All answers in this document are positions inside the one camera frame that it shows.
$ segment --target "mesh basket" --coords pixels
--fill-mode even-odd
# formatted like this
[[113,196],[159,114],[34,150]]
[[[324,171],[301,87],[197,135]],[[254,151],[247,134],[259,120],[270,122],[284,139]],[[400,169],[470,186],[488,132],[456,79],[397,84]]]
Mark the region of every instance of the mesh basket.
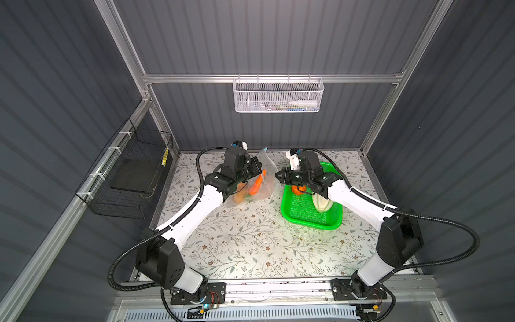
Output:
[[[166,173],[171,164],[161,167],[165,151],[170,150],[171,133],[133,127],[111,152],[95,176],[88,192],[76,192],[96,215],[144,219],[152,216]],[[150,162],[156,172],[144,191],[114,189],[112,183],[126,160]]]
[[322,101],[321,78],[235,78],[234,109],[239,113],[318,112]]

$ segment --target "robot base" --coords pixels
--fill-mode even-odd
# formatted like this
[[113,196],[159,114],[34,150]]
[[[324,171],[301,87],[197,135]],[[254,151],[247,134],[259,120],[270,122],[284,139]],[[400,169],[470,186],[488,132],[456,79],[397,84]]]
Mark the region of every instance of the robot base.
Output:
[[[334,280],[331,280],[331,290],[333,292],[335,301],[356,300],[356,298],[354,297],[354,294],[352,294],[352,291],[351,291],[352,290],[352,287],[350,286],[351,281],[352,280],[350,278],[349,279],[335,278]],[[378,289],[379,289],[379,292],[375,291],[375,293],[377,294],[377,297],[372,293],[364,299],[377,300],[377,298],[379,298],[379,299],[382,298],[383,300],[386,300],[388,298],[388,294],[386,293],[386,291],[382,287],[379,287]]]
[[171,305],[185,305],[185,304],[223,304],[225,302],[225,290],[226,290],[226,284],[225,283],[209,283],[208,282],[208,288],[205,293],[205,298],[201,300],[201,302],[196,302],[196,299],[194,300],[192,298],[192,295],[186,291],[179,290],[172,291],[172,297],[170,304]]

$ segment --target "white cable tie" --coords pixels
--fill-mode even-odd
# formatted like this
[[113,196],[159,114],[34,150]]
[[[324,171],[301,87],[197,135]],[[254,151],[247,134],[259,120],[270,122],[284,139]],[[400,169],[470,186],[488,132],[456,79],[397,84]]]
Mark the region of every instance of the white cable tie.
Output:
[[108,150],[109,150],[109,149],[116,149],[116,150],[118,150],[118,152],[120,152],[120,155],[122,155],[122,150],[120,150],[120,147],[119,147],[119,146],[112,146],[112,147],[108,147],[107,149],[108,149]]
[[93,176],[93,178],[96,177],[96,176],[100,176],[100,178],[102,178],[104,181],[106,180],[106,177],[104,176],[103,172],[90,173],[90,176]]
[[90,196],[93,199],[93,193],[91,193],[91,191],[88,191],[88,192],[77,192],[77,194],[78,195]]
[[119,132],[119,133],[125,133],[125,134],[127,134],[129,136],[129,138],[132,139],[132,132]]

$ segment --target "green plastic basket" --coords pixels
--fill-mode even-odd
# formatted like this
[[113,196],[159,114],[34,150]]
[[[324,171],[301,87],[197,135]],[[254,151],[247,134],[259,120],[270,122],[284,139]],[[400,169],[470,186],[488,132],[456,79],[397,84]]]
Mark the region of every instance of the green plastic basket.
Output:
[[[327,162],[320,162],[324,171],[338,173],[338,171]],[[325,230],[334,230],[341,225],[343,207],[337,202],[325,211],[318,212],[313,204],[313,197],[302,194],[297,196],[291,191],[291,185],[284,186],[283,200],[281,201],[281,213],[286,220],[310,227]]]

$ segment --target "carrot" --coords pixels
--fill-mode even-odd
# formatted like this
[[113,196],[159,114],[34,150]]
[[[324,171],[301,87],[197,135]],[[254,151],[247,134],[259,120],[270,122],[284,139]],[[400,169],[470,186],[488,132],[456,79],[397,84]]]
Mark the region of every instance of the carrot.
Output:
[[258,193],[259,188],[261,188],[261,183],[263,183],[263,178],[265,177],[265,175],[266,175],[266,170],[263,169],[263,175],[262,176],[261,175],[258,176],[257,179],[256,179],[256,182],[254,182],[252,187],[250,187],[249,195],[253,196],[256,193]]
[[296,196],[302,195],[301,191],[306,191],[306,189],[307,187],[305,185],[303,185],[302,187],[298,187],[296,185],[291,186],[291,191],[293,191],[293,194],[295,194]]
[[247,195],[247,189],[245,189],[244,183],[239,183],[237,187],[237,192],[233,196],[233,200],[236,204],[241,204],[245,196]]

